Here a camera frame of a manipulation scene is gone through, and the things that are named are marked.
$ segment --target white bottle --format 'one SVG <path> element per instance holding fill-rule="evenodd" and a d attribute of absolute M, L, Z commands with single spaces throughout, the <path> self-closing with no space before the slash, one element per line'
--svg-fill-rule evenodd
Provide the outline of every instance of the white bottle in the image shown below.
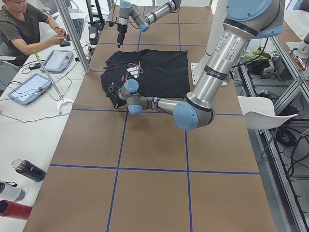
<path fill-rule="evenodd" d="M 25 191 L 10 184 L 0 182 L 0 198 L 12 202 L 19 202 L 25 196 Z"/>

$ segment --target tablet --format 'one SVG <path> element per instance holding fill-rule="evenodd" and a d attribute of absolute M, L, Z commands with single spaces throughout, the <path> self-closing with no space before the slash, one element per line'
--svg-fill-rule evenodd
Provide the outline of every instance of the tablet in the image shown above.
<path fill-rule="evenodd" d="M 51 84 L 48 77 L 35 73 L 9 92 L 8 96 L 19 104 L 28 105 L 41 96 Z"/>
<path fill-rule="evenodd" d="M 61 73 L 67 68 L 72 58 L 72 51 L 52 50 L 46 58 L 44 66 L 49 72 Z"/>

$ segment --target brown tabletop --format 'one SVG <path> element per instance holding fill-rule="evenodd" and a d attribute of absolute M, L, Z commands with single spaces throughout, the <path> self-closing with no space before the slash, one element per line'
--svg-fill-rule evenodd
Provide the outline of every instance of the brown tabletop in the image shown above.
<path fill-rule="evenodd" d="M 145 33 L 129 25 L 120 49 L 105 26 L 25 232 L 276 231 L 232 81 L 215 120 L 189 132 L 164 113 L 113 109 L 101 87 L 118 50 L 187 50 L 199 62 L 211 24 L 209 7 L 182 7 Z"/>

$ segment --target keyboard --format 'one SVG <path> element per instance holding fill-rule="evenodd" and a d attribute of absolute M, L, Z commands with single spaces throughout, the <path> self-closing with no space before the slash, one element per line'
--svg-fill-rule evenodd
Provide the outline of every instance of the keyboard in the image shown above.
<path fill-rule="evenodd" d="M 84 27 L 84 19 L 83 18 L 74 18 L 74 19 L 72 19 L 72 23 L 75 27 L 76 33 L 78 35 L 78 39 L 81 39 L 83 27 Z M 67 40 L 71 40 L 69 34 L 67 35 Z"/>

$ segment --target man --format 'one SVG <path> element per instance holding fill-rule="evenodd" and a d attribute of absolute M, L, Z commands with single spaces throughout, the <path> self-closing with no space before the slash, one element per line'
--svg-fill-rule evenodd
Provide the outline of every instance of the man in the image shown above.
<path fill-rule="evenodd" d="M 25 63 L 33 50 L 41 51 L 51 45 L 64 40 L 66 32 L 57 26 L 57 22 L 50 16 L 43 14 L 27 0 L 2 0 L 5 4 L 0 10 L 0 36 L 7 44 L 12 61 L 20 66 Z M 39 22 L 49 24 L 57 35 L 40 42 Z"/>

